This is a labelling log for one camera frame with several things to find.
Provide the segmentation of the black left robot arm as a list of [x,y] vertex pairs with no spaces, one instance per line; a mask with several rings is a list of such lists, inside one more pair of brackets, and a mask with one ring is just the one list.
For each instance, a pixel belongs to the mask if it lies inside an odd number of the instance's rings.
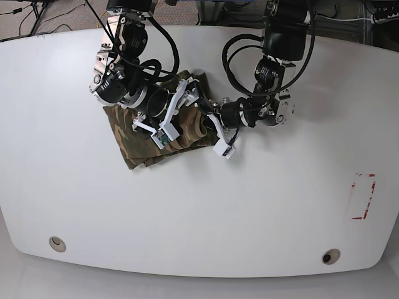
[[[233,151],[237,135],[230,140],[224,137],[225,129],[238,131],[242,127],[253,128],[258,122],[273,127],[286,120],[291,86],[304,73],[315,44],[315,14],[311,1],[268,1],[264,11],[265,28],[261,36],[240,34],[225,43],[221,60],[232,87],[243,94],[234,102],[226,102],[209,113],[219,135],[215,145],[221,155]],[[249,91],[239,83],[230,64],[234,56],[228,51],[241,40],[253,40],[254,48],[262,50],[262,58],[256,65],[256,84]]]

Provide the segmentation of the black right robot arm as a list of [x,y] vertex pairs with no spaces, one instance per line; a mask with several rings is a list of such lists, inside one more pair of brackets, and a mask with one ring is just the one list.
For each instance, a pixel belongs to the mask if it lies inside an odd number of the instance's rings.
[[[97,52],[91,94],[110,110],[131,110],[133,130],[145,132],[159,147],[176,140],[183,130],[175,118],[182,107],[201,97],[198,78],[179,74],[180,56],[171,35],[155,20],[156,1],[108,1],[106,21],[97,16],[104,31]],[[172,70],[158,59],[141,61],[148,44],[148,21],[168,41]]]

